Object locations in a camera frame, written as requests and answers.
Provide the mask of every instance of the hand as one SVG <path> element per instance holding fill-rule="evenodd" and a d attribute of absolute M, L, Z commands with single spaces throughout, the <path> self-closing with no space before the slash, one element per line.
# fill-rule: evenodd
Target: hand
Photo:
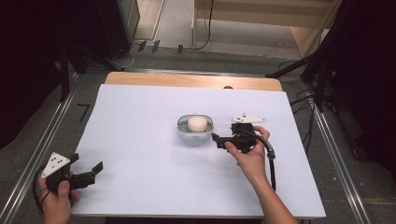
<path fill-rule="evenodd" d="M 66 180 L 62 181 L 58 186 L 58 194 L 47 189 L 46 179 L 41 178 L 41 176 L 38 178 L 38 186 L 41 190 L 40 200 L 43 201 L 45 223 L 67 223 L 72 209 L 68 197 L 69 192 L 74 201 L 78 201 L 80 198 L 75 191 L 70 191 L 70 183 Z"/>
<path fill-rule="evenodd" d="M 270 133 L 260 126 L 254 126 L 254 131 L 260 132 L 261 137 L 265 139 L 268 139 L 270 136 Z M 254 146 L 254 148 L 247 154 L 239 152 L 238 149 L 230 142 L 226 142 L 225 146 L 236 159 L 238 165 L 242 169 L 242 172 L 253 187 L 257 186 L 259 183 L 269 184 L 265 173 L 265 147 L 262 142 L 257 141 L 256 146 Z"/>

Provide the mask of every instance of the metal frame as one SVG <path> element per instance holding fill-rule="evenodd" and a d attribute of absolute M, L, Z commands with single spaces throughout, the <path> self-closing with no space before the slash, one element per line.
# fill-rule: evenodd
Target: metal frame
<path fill-rule="evenodd" d="M 349 174 L 349 171 L 344 163 L 344 160 L 340 154 L 340 150 L 338 149 L 337 144 L 335 143 L 334 138 L 332 137 L 332 132 L 330 131 L 330 127 L 327 124 L 324 113 L 321 113 L 317 106 L 315 106 L 315 116 L 320 129 L 320 132 L 323 136 L 323 140 L 326 144 L 327 149 L 329 150 L 330 157 L 332 158 L 332 164 L 334 165 L 335 171 L 340 178 L 341 185 L 346 194 L 346 198 L 349 202 L 349 205 L 352 209 L 353 215 L 357 223 L 359 224 L 370 224 L 370 218 L 366 212 L 363 201 L 361 199 L 358 190 L 353 183 L 353 180 Z"/>

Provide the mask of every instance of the white paper sheet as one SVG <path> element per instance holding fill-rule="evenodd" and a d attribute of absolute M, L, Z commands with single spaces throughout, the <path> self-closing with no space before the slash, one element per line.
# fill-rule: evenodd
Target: white paper sheet
<path fill-rule="evenodd" d="M 212 118 L 220 136 L 231 136 L 232 117 L 265 118 L 277 194 L 295 217 L 325 217 L 285 92 L 126 85 L 99 90 L 72 170 L 87 172 L 99 161 L 104 170 L 78 191 L 73 214 L 261 217 L 253 188 L 226 150 L 211 138 L 178 136 L 178 119 L 194 113 Z"/>

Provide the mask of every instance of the ball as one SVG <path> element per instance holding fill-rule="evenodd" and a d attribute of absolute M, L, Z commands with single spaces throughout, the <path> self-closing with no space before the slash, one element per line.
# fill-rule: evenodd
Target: ball
<path fill-rule="evenodd" d="M 207 121 L 202 116 L 193 116 L 187 121 L 187 127 L 192 133 L 202 133 L 206 130 Z"/>

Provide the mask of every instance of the black fabric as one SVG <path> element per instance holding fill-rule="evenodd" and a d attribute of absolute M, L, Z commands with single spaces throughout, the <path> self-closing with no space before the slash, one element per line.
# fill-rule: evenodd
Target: black fabric
<path fill-rule="evenodd" d="M 391 1 L 358 1 L 332 48 L 336 72 L 332 85 L 363 130 L 362 135 L 352 140 L 393 175 L 396 175 L 395 11 Z"/>
<path fill-rule="evenodd" d="M 18 135 L 60 82 L 59 48 L 40 2 L 0 3 L 0 148 Z"/>

